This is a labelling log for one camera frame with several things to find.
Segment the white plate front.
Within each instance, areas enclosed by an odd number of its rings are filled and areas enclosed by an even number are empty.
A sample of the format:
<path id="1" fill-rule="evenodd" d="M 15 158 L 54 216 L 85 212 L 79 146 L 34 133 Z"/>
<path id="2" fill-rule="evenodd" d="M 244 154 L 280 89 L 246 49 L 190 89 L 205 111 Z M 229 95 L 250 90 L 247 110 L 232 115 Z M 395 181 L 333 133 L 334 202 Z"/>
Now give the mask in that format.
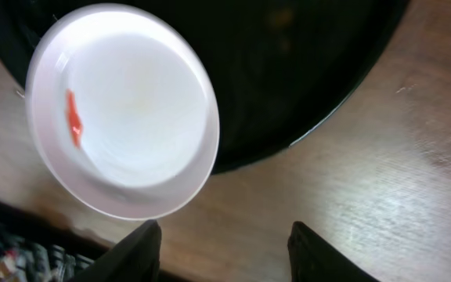
<path id="1" fill-rule="evenodd" d="M 218 153 L 210 78 L 170 25 L 129 5 L 87 5 L 38 43 L 27 122 L 46 167 L 74 197 L 124 220 L 188 204 Z"/>

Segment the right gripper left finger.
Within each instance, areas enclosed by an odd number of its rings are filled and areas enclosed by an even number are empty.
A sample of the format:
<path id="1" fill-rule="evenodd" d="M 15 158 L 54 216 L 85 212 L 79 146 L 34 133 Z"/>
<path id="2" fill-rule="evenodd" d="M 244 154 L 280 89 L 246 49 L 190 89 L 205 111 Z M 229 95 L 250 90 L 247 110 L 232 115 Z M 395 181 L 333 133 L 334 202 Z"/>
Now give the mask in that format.
<path id="1" fill-rule="evenodd" d="M 162 232 L 157 221 L 146 221 L 71 281 L 157 281 L 160 272 L 161 238 Z"/>

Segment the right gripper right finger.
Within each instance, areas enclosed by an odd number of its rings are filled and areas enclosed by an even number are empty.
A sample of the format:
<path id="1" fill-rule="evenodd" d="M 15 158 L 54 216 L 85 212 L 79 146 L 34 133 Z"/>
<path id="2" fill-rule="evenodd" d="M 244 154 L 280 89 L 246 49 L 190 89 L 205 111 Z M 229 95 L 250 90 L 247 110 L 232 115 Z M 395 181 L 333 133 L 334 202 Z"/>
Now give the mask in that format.
<path id="1" fill-rule="evenodd" d="M 378 282 L 303 222 L 294 222 L 287 242 L 293 282 Z"/>

